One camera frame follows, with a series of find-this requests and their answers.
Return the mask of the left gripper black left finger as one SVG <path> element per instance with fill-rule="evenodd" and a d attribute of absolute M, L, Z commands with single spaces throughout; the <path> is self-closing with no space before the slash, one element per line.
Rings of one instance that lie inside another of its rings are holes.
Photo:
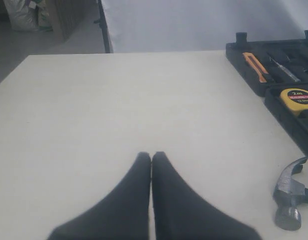
<path fill-rule="evenodd" d="M 140 152 L 120 183 L 99 203 L 56 227 L 50 240 L 147 240 L 151 158 Z"/>

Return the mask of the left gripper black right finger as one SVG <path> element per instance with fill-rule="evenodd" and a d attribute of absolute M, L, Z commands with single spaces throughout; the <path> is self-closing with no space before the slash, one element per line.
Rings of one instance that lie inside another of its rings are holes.
<path fill-rule="evenodd" d="M 161 151 L 152 158 L 152 198 L 158 240 L 259 240 L 252 227 L 221 212 L 182 179 Z"/>

